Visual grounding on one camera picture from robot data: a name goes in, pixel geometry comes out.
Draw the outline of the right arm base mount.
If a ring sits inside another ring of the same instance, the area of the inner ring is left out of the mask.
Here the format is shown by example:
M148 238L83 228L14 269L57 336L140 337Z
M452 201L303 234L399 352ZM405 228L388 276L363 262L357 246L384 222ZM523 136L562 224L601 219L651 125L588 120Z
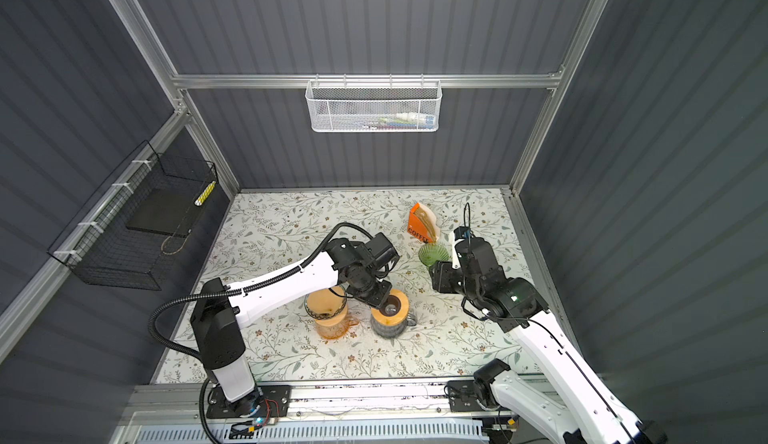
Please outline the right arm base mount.
M516 415L517 412L501 404L496 394L498 382L449 380L443 387L449 407L456 413L499 412Z

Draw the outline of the grey glass carafe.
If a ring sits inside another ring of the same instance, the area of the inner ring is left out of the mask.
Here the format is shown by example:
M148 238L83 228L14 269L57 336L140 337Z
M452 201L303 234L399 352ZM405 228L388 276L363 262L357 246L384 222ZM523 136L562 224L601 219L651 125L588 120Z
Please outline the grey glass carafe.
M417 324L416 318L404 310L394 314L386 315L378 309L371 311L370 324L373 332L386 339L394 339L400 336L408 327L414 327Z

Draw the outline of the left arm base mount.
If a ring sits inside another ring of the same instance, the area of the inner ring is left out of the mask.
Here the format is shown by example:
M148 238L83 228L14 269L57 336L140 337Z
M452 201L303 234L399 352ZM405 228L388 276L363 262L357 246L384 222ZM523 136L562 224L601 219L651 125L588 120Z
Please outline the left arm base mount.
M285 417L291 400L289 385L257 385L255 390L236 401L229 401L216 384L206 397L209 419Z

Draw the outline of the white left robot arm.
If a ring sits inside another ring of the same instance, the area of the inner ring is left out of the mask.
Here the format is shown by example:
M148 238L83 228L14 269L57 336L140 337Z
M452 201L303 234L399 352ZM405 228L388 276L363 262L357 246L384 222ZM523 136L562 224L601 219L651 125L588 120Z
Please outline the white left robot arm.
M380 309L392 289L386 277L399 259L382 233L365 242L328 237L294 266L235 283L230 290L219 279L207 282L190 318L207 376L229 403L257 396L243 329L278 307L339 284L347 286L346 296Z

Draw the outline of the grey glass dripper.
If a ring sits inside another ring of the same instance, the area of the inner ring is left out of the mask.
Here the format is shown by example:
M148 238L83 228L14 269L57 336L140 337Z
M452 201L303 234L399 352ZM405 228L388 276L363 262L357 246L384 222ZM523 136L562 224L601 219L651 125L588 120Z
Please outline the grey glass dripper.
M304 299L304 309L318 324L337 324L348 312L346 293L341 286L312 292Z

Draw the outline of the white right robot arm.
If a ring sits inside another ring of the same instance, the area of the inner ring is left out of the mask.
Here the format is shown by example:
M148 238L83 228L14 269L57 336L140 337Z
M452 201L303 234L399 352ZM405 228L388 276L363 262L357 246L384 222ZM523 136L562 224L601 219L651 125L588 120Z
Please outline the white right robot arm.
M553 443L667 442L658 423L641 420L602 382L534 285L507 277L491 244L469 226L454 230L451 259L429 272L435 291L461 296L466 315L510 334L561 399L552 402L495 358L473 374L472 394L482 408L506 408Z

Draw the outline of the green glass dripper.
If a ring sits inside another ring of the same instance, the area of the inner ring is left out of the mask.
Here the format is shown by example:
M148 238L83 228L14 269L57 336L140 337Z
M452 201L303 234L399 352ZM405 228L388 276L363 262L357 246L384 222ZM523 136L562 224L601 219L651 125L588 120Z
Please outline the green glass dripper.
M437 262L452 261L451 252L440 243L425 243L418 250L418 258L427 268Z

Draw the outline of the orange glass carafe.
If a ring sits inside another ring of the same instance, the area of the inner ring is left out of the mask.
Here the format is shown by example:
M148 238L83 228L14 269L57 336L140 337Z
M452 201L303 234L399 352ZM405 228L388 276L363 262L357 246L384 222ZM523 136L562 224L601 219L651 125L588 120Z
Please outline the orange glass carafe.
M359 319L347 312L329 319L315 320L315 330L325 340L336 340L344 336L350 327L357 326Z

